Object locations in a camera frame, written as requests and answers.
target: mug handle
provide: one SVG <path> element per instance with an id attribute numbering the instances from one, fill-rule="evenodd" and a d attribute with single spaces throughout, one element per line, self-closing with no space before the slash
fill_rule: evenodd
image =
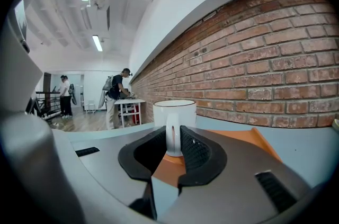
<path id="1" fill-rule="evenodd" d="M 173 157 L 182 156 L 180 143 L 179 115 L 170 113 L 166 121 L 166 147 L 167 154 Z"/>

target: black t-shirt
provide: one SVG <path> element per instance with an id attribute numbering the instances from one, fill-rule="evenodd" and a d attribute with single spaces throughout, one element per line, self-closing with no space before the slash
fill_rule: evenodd
<path id="1" fill-rule="evenodd" d="M 118 84 L 122 84 L 121 74 L 115 75 L 113 77 L 112 88 L 110 89 L 110 91 L 108 93 L 108 96 L 112 99 L 115 99 L 115 100 L 117 100 L 119 98 L 119 95 L 120 95 L 120 89 L 119 89 Z"/>

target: beige pants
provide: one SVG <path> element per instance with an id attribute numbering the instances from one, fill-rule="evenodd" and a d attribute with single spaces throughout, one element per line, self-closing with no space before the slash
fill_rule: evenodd
<path id="1" fill-rule="evenodd" d="M 119 111 L 115 102 L 116 100 L 107 96 L 106 127 L 108 130 L 119 127 Z"/>

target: wooden floor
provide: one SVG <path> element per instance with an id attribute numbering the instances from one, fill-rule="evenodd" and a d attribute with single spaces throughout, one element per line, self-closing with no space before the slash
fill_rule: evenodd
<path id="1" fill-rule="evenodd" d="M 62 119 L 61 117 L 53 118 L 50 123 L 58 123 L 57 129 L 65 132 L 91 132 L 107 130 L 106 128 L 106 111 L 96 111 L 94 114 L 83 112 L 81 108 L 73 108 L 73 117 Z M 125 127 L 132 126 L 132 122 L 125 122 Z"/>

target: white mug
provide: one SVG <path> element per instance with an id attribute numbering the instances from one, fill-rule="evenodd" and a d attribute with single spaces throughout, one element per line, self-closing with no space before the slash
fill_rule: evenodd
<path id="1" fill-rule="evenodd" d="M 191 100 L 171 100 L 153 104 L 154 125 L 166 126 L 166 146 L 169 156 L 181 153 L 180 126 L 195 127 L 197 104 Z"/>

